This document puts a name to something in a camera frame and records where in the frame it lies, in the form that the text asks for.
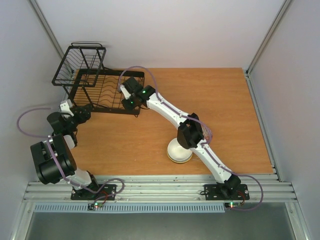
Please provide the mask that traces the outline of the black wire dish rack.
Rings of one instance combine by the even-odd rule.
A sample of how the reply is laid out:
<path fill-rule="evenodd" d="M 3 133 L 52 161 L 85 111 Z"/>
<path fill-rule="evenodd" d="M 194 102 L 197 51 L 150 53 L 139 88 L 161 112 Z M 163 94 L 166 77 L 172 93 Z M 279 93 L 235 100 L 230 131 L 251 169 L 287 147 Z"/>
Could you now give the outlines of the black wire dish rack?
<path fill-rule="evenodd" d="M 67 48 L 52 79 L 54 86 L 62 87 L 75 107 L 91 105 L 96 113 L 138 116 L 139 107 L 125 109 L 124 95 L 118 84 L 133 77 L 140 85 L 145 83 L 145 73 L 137 69 L 111 69 L 104 66 L 107 49 L 100 43 L 73 42 Z"/>

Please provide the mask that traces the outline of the white ceramic bowl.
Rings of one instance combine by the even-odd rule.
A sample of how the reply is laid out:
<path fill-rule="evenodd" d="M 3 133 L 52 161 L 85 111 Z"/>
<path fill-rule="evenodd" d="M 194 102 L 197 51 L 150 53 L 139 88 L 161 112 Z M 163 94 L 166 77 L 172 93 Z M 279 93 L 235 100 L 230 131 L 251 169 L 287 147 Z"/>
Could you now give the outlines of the white ceramic bowl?
<path fill-rule="evenodd" d="M 183 148 L 177 138 L 174 138 L 173 140 L 170 141 L 170 143 L 167 146 L 167 153 L 173 153 L 173 154 L 190 154 L 193 153 L 189 149 Z"/>

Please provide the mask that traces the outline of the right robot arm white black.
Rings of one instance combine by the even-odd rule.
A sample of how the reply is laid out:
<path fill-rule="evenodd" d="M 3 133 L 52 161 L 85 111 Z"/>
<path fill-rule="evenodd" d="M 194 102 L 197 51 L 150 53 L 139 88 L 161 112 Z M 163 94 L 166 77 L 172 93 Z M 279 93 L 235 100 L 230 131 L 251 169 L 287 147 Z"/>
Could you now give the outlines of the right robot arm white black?
<path fill-rule="evenodd" d="M 241 180 L 218 158 L 209 146 L 203 133 L 204 124 L 195 113 L 188 114 L 168 102 L 152 86 L 142 87 L 134 77 L 118 84 L 118 91 L 124 98 L 121 103 L 125 109 L 145 106 L 171 122 L 177 129 L 177 142 L 186 150 L 197 155 L 210 170 L 218 185 L 218 193 L 225 200 L 234 197 Z"/>

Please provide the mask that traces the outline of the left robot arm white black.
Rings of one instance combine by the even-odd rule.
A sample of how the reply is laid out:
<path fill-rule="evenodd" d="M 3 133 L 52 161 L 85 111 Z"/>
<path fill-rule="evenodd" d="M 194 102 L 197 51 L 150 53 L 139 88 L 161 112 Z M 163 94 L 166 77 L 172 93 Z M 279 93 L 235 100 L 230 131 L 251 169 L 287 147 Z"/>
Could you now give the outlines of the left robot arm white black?
<path fill-rule="evenodd" d="M 44 185 L 61 181 L 72 185 L 74 196 L 96 199 L 101 187 L 93 174 L 77 167 L 71 149 L 78 145 L 78 125 L 91 118 L 92 106 L 72 107 L 50 113 L 46 120 L 52 127 L 52 135 L 30 147 L 38 179 Z"/>

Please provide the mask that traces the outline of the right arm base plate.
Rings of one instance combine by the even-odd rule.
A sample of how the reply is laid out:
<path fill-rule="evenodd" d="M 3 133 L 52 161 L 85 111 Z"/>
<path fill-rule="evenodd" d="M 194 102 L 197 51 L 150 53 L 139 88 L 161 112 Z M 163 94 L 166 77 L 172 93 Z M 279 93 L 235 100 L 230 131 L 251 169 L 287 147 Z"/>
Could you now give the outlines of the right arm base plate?
<path fill-rule="evenodd" d="M 221 184 L 205 184 L 200 195 L 207 201 L 231 201 L 249 200 L 249 190 L 247 185 L 240 184 L 238 188 L 228 189 Z"/>

